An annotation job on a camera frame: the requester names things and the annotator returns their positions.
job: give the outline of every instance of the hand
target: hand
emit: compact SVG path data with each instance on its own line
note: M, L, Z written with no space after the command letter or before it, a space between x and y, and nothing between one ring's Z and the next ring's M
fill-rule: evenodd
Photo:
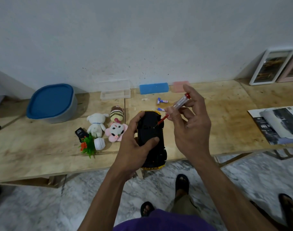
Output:
M191 99L179 110L168 107L168 120L173 121L175 143L180 152L193 164L208 159L211 120L206 111L204 98L191 86L183 85Z
M126 132L122 136L119 153L111 166L118 173L126 175L127 179L130 179L133 173L144 164L149 151L160 141L158 137L155 137L140 147L134 139L137 122L144 116L144 113L144 111L139 112L130 121Z

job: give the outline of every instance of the wooden table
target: wooden table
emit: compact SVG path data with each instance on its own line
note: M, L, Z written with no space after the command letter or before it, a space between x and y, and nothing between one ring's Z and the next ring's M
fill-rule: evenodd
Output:
M205 98L212 121L212 156L237 153L247 156L251 152L293 147L293 144L270 145L247 112L293 105L293 82L248 86L244 80L231 80L192 86ZM106 148L92 159L79 151L74 131L89 127L86 117L95 112L109 113L112 106L119 104L125 108L128 123L141 110L156 110L158 97L174 102L181 95L172 92L141 95L138 89L132 89L130 99L101 101L100 92L77 94L77 114L70 121L57 124L28 119L25 116L28 100L4 101L0 105L0 183L54 186L51 176L110 167L120 143L106 140ZM170 161L185 158L175 146L173 131L172 122L165 121L164 140Z

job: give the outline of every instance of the blue sponge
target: blue sponge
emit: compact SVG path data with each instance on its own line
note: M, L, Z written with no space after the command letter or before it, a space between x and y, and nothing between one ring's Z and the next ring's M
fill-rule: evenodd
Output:
M140 94L152 94L152 93L161 93L161 92L168 92L169 86L168 83L153 83L153 84L143 84L139 86Z

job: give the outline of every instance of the magazine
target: magazine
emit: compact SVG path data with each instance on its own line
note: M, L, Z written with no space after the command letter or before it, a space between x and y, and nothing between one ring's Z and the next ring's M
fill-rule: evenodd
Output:
M293 106L248 112L271 145L293 143Z

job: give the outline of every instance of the person's right hand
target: person's right hand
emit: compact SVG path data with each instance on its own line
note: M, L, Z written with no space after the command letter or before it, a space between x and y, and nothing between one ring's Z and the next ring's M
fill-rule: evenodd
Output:
M209 137L211 120L206 111L204 98L191 86L183 85L185 92L191 99L185 103L185 107L177 110L168 107L168 120L173 121L175 143L180 152L192 163L209 159Z

